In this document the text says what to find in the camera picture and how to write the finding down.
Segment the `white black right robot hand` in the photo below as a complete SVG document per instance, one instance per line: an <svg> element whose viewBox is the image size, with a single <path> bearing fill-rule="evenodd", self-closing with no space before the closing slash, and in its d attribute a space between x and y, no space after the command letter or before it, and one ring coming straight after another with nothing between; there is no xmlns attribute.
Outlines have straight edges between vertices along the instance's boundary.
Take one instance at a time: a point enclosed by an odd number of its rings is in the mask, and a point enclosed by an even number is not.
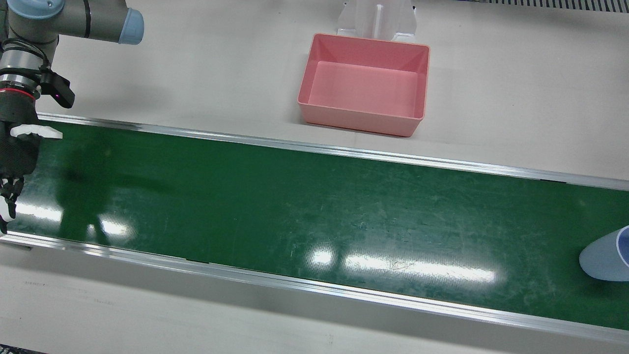
<svg viewBox="0 0 629 354"><path fill-rule="evenodd" d="M31 94L16 88L2 88L0 94L0 177L1 234L16 219L16 203L25 176L33 173L43 139L60 140L63 133L43 125L34 109Z"/></svg>

